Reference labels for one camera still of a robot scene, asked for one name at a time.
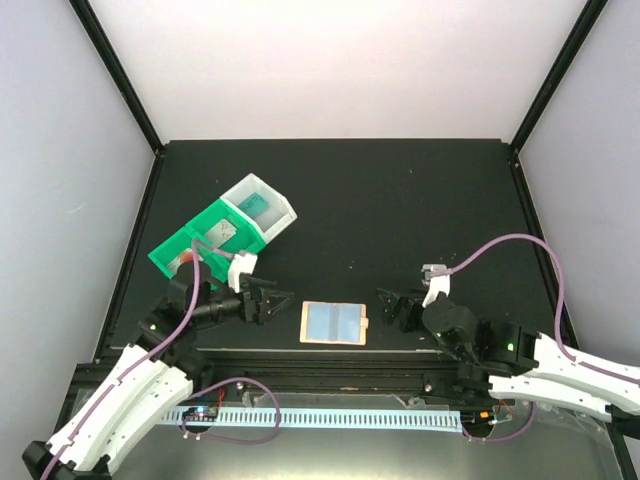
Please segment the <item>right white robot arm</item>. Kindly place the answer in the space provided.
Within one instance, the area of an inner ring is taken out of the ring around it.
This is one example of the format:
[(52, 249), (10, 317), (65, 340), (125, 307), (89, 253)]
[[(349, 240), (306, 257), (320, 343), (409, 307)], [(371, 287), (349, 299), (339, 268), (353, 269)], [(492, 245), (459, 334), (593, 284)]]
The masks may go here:
[(425, 393), (477, 411), (502, 400), (547, 404), (639, 436), (639, 370), (568, 347), (507, 321), (477, 318), (443, 293), (424, 301), (380, 289), (382, 320), (435, 342), (451, 366), (427, 371)]

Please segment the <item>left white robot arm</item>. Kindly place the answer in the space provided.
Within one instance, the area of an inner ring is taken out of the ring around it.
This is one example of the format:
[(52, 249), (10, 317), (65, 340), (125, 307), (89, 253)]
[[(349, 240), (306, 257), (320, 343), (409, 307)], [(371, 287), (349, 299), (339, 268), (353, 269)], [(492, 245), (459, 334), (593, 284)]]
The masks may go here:
[(49, 440), (34, 441), (22, 460), (34, 479), (109, 479), (151, 428), (184, 401), (202, 399), (240, 377), (217, 381), (194, 343), (200, 331), (229, 320), (263, 325), (294, 300), (274, 283), (239, 276), (233, 290), (202, 261), (179, 266), (164, 297), (140, 323), (106, 378)]

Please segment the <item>tan card holder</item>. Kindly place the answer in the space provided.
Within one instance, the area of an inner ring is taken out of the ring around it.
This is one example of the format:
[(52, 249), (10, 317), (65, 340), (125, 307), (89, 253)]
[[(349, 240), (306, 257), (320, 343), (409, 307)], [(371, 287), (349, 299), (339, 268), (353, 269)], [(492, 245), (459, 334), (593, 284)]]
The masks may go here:
[(366, 305), (304, 301), (299, 340), (307, 344), (366, 344), (369, 319)]

